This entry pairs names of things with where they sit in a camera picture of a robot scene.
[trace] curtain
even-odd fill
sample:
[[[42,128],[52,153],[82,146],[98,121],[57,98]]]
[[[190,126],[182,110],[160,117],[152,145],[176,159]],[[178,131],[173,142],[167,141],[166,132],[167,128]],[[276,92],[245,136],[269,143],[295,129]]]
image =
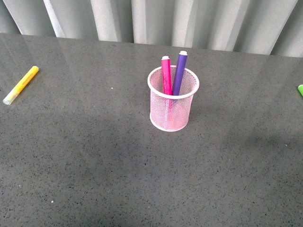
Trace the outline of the curtain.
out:
[[[0,0],[0,32],[303,57],[303,0]]]

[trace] white marker cap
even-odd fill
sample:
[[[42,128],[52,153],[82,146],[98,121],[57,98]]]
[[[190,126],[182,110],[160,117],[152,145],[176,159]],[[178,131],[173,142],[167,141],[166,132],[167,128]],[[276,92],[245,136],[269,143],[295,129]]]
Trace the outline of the white marker cap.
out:
[[[187,52],[186,51],[180,51],[180,54],[181,55],[187,55]]]

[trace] gray countertop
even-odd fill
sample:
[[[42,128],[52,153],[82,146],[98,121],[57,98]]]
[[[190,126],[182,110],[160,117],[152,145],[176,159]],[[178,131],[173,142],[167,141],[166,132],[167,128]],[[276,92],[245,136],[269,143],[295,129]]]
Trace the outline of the gray countertop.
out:
[[[200,88],[155,128],[147,77],[168,55]],[[0,226],[300,226],[300,58],[0,34]]]

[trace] mesh cup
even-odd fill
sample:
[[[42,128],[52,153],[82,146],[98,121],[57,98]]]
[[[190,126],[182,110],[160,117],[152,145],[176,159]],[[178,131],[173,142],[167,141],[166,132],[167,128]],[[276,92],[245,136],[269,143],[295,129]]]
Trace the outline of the mesh cup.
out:
[[[171,81],[173,83],[176,66],[171,65]],[[192,71],[185,69],[179,96],[166,95],[163,92],[162,68],[154,69],[148,76],[151,89],[150,119],[154,126],[163,131],[183,129],[189,118],[190,106],[194,93],[199,88],[199,79]]]

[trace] green marker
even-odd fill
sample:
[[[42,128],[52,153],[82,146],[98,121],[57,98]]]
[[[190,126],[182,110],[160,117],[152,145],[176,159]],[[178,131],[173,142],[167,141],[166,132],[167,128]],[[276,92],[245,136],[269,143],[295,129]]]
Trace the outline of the green marker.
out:
[[[298,90],[299,90],[299,92],[301,93],[301,95],[303,96],[303,84],[301,84],[301,85],[298,87]]]

